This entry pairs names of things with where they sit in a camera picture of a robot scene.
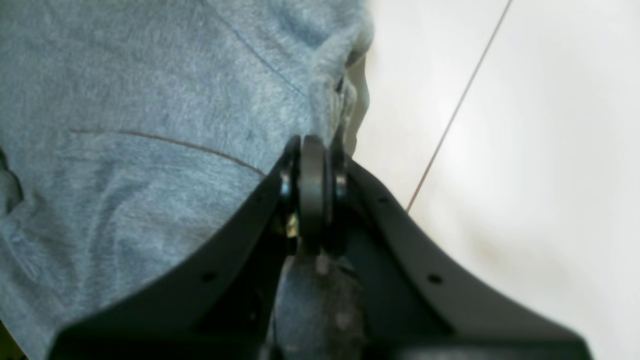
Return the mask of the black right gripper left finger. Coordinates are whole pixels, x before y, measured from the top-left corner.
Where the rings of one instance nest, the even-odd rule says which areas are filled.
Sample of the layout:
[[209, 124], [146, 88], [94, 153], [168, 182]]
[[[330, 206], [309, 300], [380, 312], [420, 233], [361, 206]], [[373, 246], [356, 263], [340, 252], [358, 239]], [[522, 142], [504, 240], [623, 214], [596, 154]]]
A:
[[301, 138], [200, 249], [145, 289], [61, 331], [51, 360], [281, 360], [268, 341], [291, 250]]

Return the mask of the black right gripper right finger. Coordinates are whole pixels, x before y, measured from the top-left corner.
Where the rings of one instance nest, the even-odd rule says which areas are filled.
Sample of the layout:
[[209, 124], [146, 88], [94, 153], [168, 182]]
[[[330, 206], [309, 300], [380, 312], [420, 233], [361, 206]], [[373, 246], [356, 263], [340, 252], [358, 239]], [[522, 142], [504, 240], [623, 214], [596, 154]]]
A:
[[330, 150], [332, 251], [364, 293], [364, 360], [589, 360], [583, 338], [457, 264], [390, 191]]

